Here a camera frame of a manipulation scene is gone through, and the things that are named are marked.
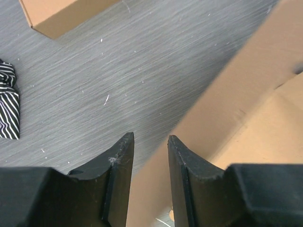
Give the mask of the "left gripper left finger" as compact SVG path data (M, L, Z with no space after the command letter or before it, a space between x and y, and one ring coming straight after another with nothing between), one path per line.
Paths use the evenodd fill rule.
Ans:
M3 227L124 227L134 159L134 134L63 174L52 167L0 170Z

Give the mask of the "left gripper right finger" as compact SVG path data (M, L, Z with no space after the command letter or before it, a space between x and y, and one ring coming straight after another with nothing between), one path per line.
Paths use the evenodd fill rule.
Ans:
M300 227L301 164L232 164L221 169L168 139L174 222L177 227Z

